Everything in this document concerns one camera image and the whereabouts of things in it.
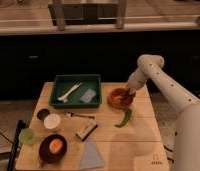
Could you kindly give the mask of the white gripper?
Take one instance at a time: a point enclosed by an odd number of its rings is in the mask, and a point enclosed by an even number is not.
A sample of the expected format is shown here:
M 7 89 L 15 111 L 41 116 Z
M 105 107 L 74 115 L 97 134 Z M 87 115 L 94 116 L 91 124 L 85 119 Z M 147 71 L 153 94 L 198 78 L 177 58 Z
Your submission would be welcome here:
M 142 73 L 140 70 L 133 72 L 127 81 L 126 87 L 126 97 L 135 97 L 136 91 L 141 89 L 147 82 L 148 77 Z

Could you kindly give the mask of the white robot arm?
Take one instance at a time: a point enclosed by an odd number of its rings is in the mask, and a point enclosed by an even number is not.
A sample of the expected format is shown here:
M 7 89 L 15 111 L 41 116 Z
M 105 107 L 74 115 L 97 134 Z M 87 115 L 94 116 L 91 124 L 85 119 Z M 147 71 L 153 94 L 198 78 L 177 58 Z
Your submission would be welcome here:
M 138 91 L 151 79 L 178 113 L 172 171 L 200 171 L 200 99 L 162 71 L 164 58 L 143 54 L 127 89 Z

